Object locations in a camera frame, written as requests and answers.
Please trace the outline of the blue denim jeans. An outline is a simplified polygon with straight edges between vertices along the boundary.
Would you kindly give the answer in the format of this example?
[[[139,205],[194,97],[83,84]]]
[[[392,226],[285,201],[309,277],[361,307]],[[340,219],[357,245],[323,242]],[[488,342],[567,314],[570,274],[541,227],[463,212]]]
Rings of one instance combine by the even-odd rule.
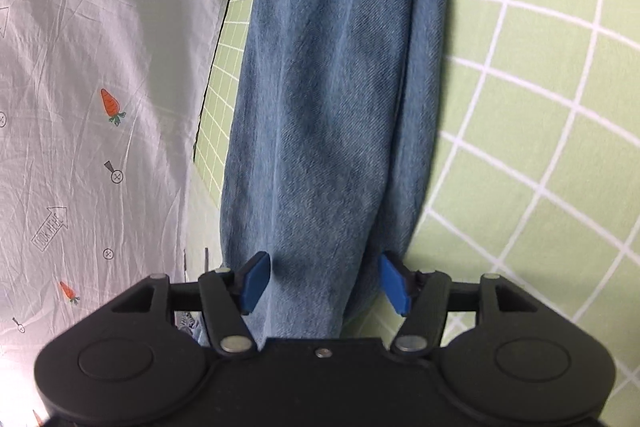
[[[436,140],[448,0],[254,0],[220,240],[268,287],[254,338],[334,338],[403,255]]]

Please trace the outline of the grey printed carrot sheet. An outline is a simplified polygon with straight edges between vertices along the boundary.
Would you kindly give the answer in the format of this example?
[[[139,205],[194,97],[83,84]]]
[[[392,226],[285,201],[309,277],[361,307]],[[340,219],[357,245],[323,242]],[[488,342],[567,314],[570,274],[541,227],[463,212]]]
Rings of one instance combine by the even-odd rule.
[[[1,421],[46,416],[40,349],[181,277],[193,147],[227,0],[1,0]]]

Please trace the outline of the green grid cutting mat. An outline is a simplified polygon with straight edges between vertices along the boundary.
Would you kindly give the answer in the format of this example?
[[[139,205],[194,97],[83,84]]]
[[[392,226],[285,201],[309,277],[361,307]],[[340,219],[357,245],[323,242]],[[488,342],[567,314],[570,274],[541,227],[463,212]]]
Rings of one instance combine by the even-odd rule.
[[[639,421],[639,0],[451,0],[411,268],[496,271],[598,338]]]

